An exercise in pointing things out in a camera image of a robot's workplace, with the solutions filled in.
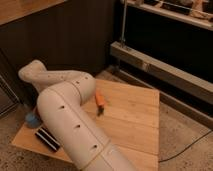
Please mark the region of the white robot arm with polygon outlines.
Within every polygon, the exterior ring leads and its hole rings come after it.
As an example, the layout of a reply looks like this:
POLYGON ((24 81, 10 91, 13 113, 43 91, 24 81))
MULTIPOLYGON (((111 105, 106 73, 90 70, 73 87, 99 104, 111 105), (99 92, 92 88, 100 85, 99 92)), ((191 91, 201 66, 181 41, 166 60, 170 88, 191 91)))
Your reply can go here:
POLYGON ((18 75, 37 90, 37 110, 44 125, 80 171, 137 171, 82 108, 95 93, 91 74, 49 70, 34 60, 18 75))

